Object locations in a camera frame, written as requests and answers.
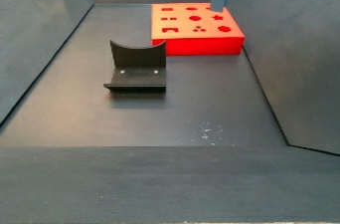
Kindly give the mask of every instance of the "black holder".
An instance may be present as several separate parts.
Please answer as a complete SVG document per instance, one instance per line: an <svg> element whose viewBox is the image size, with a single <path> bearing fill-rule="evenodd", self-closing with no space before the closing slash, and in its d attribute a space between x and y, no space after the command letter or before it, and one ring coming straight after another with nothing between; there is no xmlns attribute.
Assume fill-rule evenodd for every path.
<svg viewBox="0 0 340 224"><path fill-rule="evenodd" d="M164 91L167 89L167 42L147 48L130 48L111 41L115 71L111 91Z"/></svg>

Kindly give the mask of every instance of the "red shape sorter block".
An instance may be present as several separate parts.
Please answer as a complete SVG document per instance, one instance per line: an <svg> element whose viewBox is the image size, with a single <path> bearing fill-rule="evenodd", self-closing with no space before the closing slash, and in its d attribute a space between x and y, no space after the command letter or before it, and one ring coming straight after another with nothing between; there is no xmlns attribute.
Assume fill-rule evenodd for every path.
<svg viewBox="0 0 340 224"><path fill-rule="evenodd" d="M168 55L239 54L244 35L228 10L208 3L154 4L154 45L167 40Z"/></svg>

